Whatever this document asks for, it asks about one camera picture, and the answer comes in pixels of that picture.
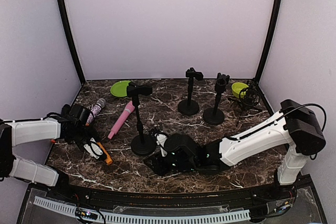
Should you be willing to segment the black round-base stand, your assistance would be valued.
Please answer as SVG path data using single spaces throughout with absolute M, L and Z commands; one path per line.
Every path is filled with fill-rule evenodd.
M 138 85 L 134 82 L 130 82 L 127 86 L 127 96 L 132 99 L 137 119 L 136 128 L 138 135 L 134 137 L 131 142 L 131 150 L 137 156 L 148 156 L 156 149 L 156 143 L 151 140 L 151 137 L 148 134 L 144 134 L 144 128 L 139 112 L 139 95 L 149 96 L 152 92 L 153 89 L 149 85 Z
M 181 114 L 191 116 L 199 111 L 198 103 L 192 99 L 194 80 L 202 81 L 204 76 L 202 72 L 195 71 L 193 67 L 186 70 L 185 76 L 188 78 L 187 99 L 180 101 L 177 108 Z
M 215 81 L 216 96 L 214 106 L 212 108 L 207 108 L 203 112 L 204 121 L 210 125 L 220 125 L 224 122 L 224 112 L 219 109 L 218 106 L 221 101 L 222 94 L 226 91 L 226 86 L 228 85 L 229 80 L 229 75 L 225 75 L 220 72 L 217 74 Z

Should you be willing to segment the purple glitter microphone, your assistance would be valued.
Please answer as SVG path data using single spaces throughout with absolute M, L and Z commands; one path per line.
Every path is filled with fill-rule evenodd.
M 104 109 L 105 106 L 106 100 L 104 98 L 100 98 L 92 107 L 86 124 L 90 125 L 91 123 L 93 123 L 96 119 L 96 116 L 101 112 L 102 109 Z

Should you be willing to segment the orange microphone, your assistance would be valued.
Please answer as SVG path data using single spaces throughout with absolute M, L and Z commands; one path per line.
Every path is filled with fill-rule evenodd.
M 113 163 L 111 156 L 100 142 L 97 142 L 93 137 L 89 139 L 80 139 L 75 141 L 77 147 L 85 153 L 88 153 L 91 157 L 98 161 L 104 161 L 107 165 Z

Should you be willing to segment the pink microphone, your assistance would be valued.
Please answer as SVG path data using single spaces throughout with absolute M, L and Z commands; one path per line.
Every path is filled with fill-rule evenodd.
M 134 111 L 134 109 L 135 107 L 132 101 L 130 101 L 125 106 L 123 112 L 121 113 L 121 115 L 119 116 L 119 118 L 117 119 L 113 127 L 111 128 L 110 133 L 108 135 L 108 139 L 111 140 L 119 132 L 119 130 L 122 128 L 123 124 L 126 122 L 130 114 Z

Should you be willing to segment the black tripod shock-mount stand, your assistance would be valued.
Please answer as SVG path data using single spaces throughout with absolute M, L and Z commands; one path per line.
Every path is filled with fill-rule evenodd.
M 246 84 L 249 85 L 249 87 L 246 89 L 243 98 L 229 98 L 230 101 L 236 102 L 241 109 L 241 113 L 236 121 L 236 126 L 238 126 L 242 115 L 248 113 L 250 110 L 256 111 L 257 113 L 262 112 L 262 109 L 257 106 L 261 101 L 261 95 L 257 90 L 255 83 L 253 81 L 248 81 Z

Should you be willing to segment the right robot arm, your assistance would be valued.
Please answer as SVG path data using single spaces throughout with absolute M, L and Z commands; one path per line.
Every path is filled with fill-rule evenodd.
M 260 124 L 203 146 L 188 135 L 168 136 L 153 129 L 150 136 L 161 151 L 145 158 L 144 163 L 160 176 L 172 170 L 212 175 L 265 150 L 288 144 L 285 158 L 275 173 L 276 182 L 268 187 L 269 197 L 278 200 L 296 181 L 308 158 L 326 146 L 325 126 L 319 124 L 309 103 L 301 105 L 286 99 L 280 105 L 279 111 Z

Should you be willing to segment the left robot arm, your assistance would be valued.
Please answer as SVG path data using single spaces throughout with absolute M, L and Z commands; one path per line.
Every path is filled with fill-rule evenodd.
M 63 201 L 74 197 L 74 189 L 63 179 L 67 175 L 13 154 L 13 147 L 41 140 L 63 139 L 76 143 L 82 151 L 99 158 L 103 152 L 87 125 L 91 111 L 82 105 L 64 105 L 61 113 L 50 112 L 44 118 L 1 121 L 1 180 L 14 177 L 53 187 Z

